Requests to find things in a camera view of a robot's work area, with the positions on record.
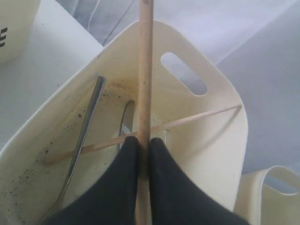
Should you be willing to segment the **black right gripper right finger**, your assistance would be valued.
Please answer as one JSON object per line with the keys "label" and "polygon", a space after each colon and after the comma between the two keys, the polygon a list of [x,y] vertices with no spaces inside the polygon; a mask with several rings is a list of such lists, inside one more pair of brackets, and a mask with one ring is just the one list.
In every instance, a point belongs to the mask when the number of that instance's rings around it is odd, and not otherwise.
{"label": "black right gripper right finger", "polygon": [[154,225],[246,225],[182,171],[160,138],[150,141],[149,183]]}

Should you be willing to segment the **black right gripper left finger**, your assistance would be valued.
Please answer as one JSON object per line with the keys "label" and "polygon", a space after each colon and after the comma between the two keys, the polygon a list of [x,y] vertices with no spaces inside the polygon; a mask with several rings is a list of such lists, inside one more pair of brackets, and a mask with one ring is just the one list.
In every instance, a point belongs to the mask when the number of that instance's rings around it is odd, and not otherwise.
{"label": "black right gripper left finger", "polygon": [[106,172],[45,225],[134,225],[139,142],[125,139]]}

